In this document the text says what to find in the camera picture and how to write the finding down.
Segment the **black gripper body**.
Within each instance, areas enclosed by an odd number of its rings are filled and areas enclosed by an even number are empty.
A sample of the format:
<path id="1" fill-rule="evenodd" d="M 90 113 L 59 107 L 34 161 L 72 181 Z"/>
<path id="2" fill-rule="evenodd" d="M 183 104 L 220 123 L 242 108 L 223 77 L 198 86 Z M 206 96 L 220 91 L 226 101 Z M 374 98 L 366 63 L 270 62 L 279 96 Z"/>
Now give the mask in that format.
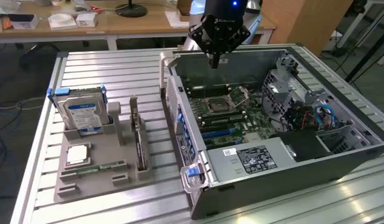
<path id="1" fill-rule="evenodd" d="M 211 22 L 216 25 L 215 29 L 215 46 L 216 46 L 216 33 L 223 27 L 234 27 L 239 29 L 244 25 L 244 12 L 247 1 L 244 0 L 207 0 L 206 11 L 202 23 Z"/>

